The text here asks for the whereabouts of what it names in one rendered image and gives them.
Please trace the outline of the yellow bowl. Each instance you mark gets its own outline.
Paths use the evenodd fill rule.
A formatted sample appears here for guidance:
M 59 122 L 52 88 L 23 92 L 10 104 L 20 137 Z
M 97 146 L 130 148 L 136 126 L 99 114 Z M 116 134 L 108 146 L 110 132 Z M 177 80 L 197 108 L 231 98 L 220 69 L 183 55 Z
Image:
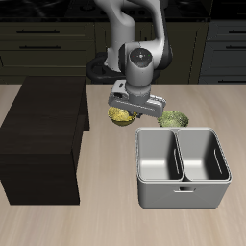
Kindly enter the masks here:
M 136 112 L 129 114 L 127 110 L 122 110 L 116 107 L 108 109 L 108 117 L 118 126 L 128 126 L 132 124 L 136 118 Z

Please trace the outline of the green bowl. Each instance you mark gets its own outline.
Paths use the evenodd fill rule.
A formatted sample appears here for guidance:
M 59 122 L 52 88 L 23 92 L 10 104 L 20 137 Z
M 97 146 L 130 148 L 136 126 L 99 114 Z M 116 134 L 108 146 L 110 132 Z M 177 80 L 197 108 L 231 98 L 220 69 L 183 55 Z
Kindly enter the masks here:
M 161 127 L 186 127 L 189 119 L 179 111 L 164 111 L 158 123 Z

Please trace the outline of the dark kitchen cupboards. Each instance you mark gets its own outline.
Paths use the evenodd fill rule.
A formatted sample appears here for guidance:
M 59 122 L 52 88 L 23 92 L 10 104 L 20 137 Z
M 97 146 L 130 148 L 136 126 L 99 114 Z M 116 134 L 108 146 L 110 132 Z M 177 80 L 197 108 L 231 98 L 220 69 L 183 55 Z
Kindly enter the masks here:
M 246 83 L 246 0 L 0 0 L 0 84 L 111 84 L 135 47 L 158 84 Z

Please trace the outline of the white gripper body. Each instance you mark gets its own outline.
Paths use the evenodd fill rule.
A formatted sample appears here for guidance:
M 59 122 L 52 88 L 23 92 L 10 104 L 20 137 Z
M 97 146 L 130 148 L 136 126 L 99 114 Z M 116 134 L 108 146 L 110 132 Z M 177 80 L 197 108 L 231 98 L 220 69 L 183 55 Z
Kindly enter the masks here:
M 109 105 L 137 114 L 161 117 L 166 101 L 161 97 L 152 95 L 150 92 L 112 91 L 109 97 Z

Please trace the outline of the white two-bin basket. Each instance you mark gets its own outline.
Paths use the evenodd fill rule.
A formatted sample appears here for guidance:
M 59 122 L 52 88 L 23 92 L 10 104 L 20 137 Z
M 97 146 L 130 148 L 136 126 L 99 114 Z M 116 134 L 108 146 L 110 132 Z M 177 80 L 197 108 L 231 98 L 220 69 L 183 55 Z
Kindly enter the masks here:
M 145 209 L 215 209 L 232 180 L 211 128 L 135 131 L 138 202 Z

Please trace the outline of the dark wooden cabinet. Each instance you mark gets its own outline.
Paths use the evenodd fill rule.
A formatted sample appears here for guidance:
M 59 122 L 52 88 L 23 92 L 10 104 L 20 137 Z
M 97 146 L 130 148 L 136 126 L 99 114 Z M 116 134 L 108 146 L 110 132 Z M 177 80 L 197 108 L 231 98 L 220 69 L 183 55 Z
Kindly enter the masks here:
M 88 129 L 85 78 L 26 78 L 0 127 L 0 182 L 9 203 L 78 205 Z

